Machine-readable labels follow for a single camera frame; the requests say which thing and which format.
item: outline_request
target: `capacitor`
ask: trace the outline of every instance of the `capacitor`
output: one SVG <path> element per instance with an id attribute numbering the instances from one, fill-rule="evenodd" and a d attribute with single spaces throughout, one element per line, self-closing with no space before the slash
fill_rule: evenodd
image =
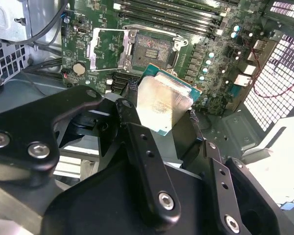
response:
<path id="1" fill-rule="evenodd" d="M 210 59 L 212 59 L 212 58 L 215 57 L 215 54 L 214 54 L 213 52 L 210 52 L 210 53 L 208 54 L 208 56 L 209 56 Z"/>
<path id="2" fill-rule="evenodd" d="M 233 53 L 233 54 L 232 54 L 232 57 L 233 57 L 235 60 L 239 60 L 239 58 L 240 58 L 240 57 L 238 56 L 238 54 L 236 54 L 236 53 Z"/>
<path id="3" fill-rule="evenodd" d="M 237 55 L 240 55 L 240 54 L 242 53 L 239 49 L 235 49 L 234 52 L 235 52 Z"/>
<path id="4" fill-rule="evenodd" d="M 236 25 L 236 26 L 234 26 L 233 31 L 238 32 L 238 31 L 240 31 L 240 29 L 241 29 L 241 27 Z"/>
<path id="5" fill-rule="evenodd" d="M 249 31 L 249 30 L 244 30 L 244 34 L 246 35 L 246 36 L 248 36 L 248 37 L 252 37 L 254 34 L 251 32 L 251 31 Z"/>
<path id="6" fill-rule="evenodd" d="M 236 32 L 231 33 L 231 38 L 236 38 L 236 37 L 237 37 L 237 33 Z"/>
<path id="7" fill-rule="evenodd" d="M 225 73 L 225 72 L 226 72 L 226 69 L 225 69 L 224 67 L 220 67 L 220 68 L 219 68 L 219 71 L 220 71 L 221 73 Z"/>

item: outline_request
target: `ventilation grille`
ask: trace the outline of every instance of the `ventilation grille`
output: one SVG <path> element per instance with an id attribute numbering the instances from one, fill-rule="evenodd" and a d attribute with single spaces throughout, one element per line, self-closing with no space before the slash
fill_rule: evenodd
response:
<path id="1" fill-rule="evenodd" d="M 27 46 L 0 42 L 0 85 L 27 67 Z"/>
<path id="2" fill-rule="evenodd" d="M 275 96 L 294 83 L 294 39 L 283 35 L 255 84 L 262 96 Z M 294 87 L 275 98 L 261 98 L 252 89 L 244 105 L 266 131 L 272 123 L 285 118 L 294 107 Z"/>
<path id="3" fill-rule="evenodd" d="M 270 11 L 294 18 L 294 4 L 275 1 Z"/>

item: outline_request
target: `gray metal surface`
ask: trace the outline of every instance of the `gray metal surface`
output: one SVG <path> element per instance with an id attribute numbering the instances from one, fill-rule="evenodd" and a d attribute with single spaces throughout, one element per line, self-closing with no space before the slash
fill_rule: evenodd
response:
<path id="1" fill-rule="evenodd" d="M 30 37 L 31 27 L 27 0 L 0 0 L 0 38 L 22 41 Z"/>
<path id="2" fill-rule="evenodd" d="M 54 179 L 40 188 L 0 183 L 0 219 L 13 220 L 31 233 L 38 234 L 44 212 L 61 192 L 63 189 Z"/>

